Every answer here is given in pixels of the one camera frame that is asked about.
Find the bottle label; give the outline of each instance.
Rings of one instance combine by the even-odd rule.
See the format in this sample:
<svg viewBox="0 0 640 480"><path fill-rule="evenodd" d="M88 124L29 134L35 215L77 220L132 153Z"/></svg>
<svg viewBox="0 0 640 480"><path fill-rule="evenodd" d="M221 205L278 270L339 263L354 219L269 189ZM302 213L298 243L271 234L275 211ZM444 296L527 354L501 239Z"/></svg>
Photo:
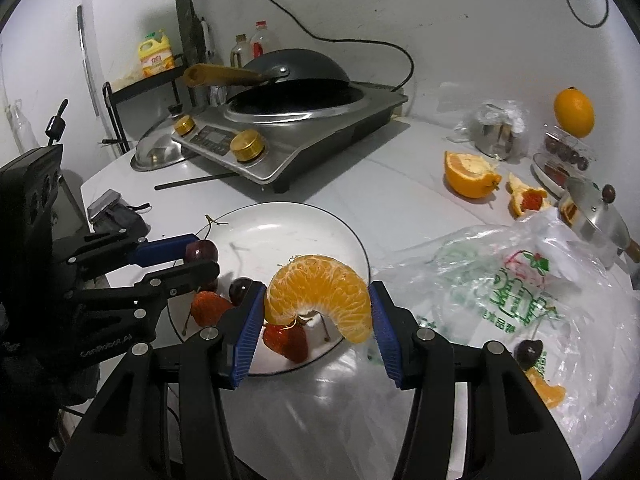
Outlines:
<svg viewBox="0 0 640 480"><path fill-rule="evenodd" d="M262 50L262 45L260 43L253 43L252 47L254 48L254 57L258 57L264 54L264 51Z"/></svg>

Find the red strawberry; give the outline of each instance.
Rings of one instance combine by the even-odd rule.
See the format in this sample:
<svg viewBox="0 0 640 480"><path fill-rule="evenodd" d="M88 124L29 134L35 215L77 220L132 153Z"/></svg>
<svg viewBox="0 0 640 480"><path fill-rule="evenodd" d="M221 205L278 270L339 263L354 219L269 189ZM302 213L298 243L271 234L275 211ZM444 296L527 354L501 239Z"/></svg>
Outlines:
<svg viewBox="0 0 640 480"><path fill-rule="evenodd" d="M309 356L305 329L299 323L290 328L267 323L262 332L262 340L267 348L296 364L303 363Z"/></svg>
<svg viewBox="0 0 640 480"><path fill-rule="evenodd" d="M217 325L222 315L233 308L233 304L215 292L203 290L191 301L191 315L200 326Z"/></svg>

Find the clear bottle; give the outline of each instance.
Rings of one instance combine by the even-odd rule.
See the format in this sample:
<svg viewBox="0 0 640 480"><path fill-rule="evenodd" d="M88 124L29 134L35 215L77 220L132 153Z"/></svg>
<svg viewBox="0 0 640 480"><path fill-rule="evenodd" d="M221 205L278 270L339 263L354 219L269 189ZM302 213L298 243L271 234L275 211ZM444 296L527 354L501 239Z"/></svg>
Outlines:
<svg viewBox="0 0 640 480"><path fill-rule="evenodd" d="M267 22L255 22L255 34L251 38L251 49L254 57L278 50L279 48L278 38L267 29Z"/></svg>
<svg viewBox="0 0 640 480"><path fill-rule="evenodd" d="M254 58L254 54L245 34L238 34L236 41L236 46L231 49L231 66L242 68Z"/></svg>
<svg viewBox="0 0 640 480"><path fill-rule="evenodd" d="M33 134L31 123L20 110L21 106L22 101L20 99L10 106L10 124L15 141L18 144L18 150L20 153L26 153L33 148L38 148L39 145L36 136Z"/></svg>

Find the metal bolt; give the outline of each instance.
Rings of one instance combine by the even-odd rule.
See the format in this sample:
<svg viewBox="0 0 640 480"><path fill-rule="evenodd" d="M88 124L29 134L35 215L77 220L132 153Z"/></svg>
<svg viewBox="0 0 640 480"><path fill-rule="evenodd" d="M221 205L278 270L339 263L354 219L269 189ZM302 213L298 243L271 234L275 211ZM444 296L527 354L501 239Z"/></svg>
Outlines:
<svg viewBox="0 0 640 480"><path fill-rule="evenodd" d="M502 343L498 343L497 341L489 341L486 349L492 354L496 355L500 355L502 352L504 352L504 346L502 346Z"/></svg>
<svg viewBox="0 0 640 480"><path fill-rule="evenodd" d="M200 337L208 341L210 339L217 338L219 333L220 332L218 332L218 329L216 327L207 326L206 328L203 328L202 330L200 330Z"/></svg>
<svg viewBox="0 0 640 480"><path fill-rule="evenodd" d="M136 343L131 348L131 353L133 355L144 355L146 351L149 350L149 345L146 343Z"/></svg>
<svg viewBox="0 0 640 480"><path fill-rule="evenodd" d="M418 339L421 339L422 341L431 341L436 337L436 333L431 330L431 328L419 328L415 335L417 335Z"/></svg>

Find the white plate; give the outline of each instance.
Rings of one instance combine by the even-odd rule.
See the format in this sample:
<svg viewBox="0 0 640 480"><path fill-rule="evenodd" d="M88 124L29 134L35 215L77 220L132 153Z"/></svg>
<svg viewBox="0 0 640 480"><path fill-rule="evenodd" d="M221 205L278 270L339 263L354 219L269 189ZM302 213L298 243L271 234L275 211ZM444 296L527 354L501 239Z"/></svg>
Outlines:
<svg viewBox="0 0 640 480"><path fill-rule="evenodd" d="M294 202L267 202L237 209L217 218L227 225L211 227L209 240L218 247L220 276L218 293L228 297L231 282L240 276L269 285L280 266L298 254L324 254L347 264L369 283L369 261L356 234L338 217L314 206ZM207 233L201 231L202 237ZM176 328L181 332L188 316L193 293L169 300ZM322 357L342 336L329 319L324 319L329 341L325 341L321 317L305 326L309 358L295 364L271 351L258 339L249 375L272 375L295 370ZM190 318L186 337L200 327Z"/></svg>

